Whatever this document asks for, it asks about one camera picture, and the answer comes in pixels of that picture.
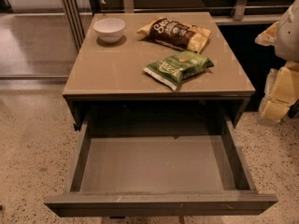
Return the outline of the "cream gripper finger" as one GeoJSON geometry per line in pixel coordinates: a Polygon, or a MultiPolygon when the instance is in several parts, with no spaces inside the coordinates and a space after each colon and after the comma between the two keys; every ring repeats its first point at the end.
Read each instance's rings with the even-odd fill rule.
{"type": "Polygon", "coordinates": [[[274,22],[266,30],[257,35],[255,43],[261,46],[274,46],[276,44],[276,33],[278,28],[278,22],[274,22]]]}
{"type": "Polygon", "coordinates": [[[261,114],[266,119],[281,121],[289,110],[288,106],[270,100],[262,100],[261,102],[261,114]]]}

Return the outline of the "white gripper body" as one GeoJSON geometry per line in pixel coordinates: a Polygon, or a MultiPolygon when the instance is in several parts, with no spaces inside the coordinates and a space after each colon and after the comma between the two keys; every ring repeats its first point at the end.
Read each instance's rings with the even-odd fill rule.
{"type": "Polygon", "coordinates": [[[299,99],[299,63],[286,62],[278,70],[271,98],[287,106],[299,99]]]}

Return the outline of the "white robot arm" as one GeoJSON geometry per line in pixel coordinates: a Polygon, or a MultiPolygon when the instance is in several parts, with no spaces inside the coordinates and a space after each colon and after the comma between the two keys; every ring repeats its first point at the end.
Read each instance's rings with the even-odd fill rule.
{"type": "Polygon", "coordinates": [[[273,46],[276,56],[286,61],[283,67],[268,74],[259,107],[263,119],[280,122],[299,100],[299,0],[259,34],[255,42],[273,46]]]}

